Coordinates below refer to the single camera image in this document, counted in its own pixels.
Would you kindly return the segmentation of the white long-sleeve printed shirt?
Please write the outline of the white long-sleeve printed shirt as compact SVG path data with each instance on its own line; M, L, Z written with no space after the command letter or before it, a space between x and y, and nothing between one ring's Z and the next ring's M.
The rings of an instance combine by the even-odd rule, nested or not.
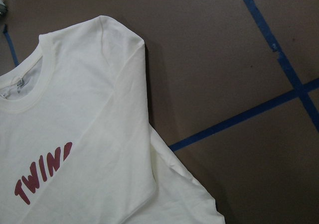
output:
M149 123L145 43L108 16L39 36L0 78L3 224L222 224Z

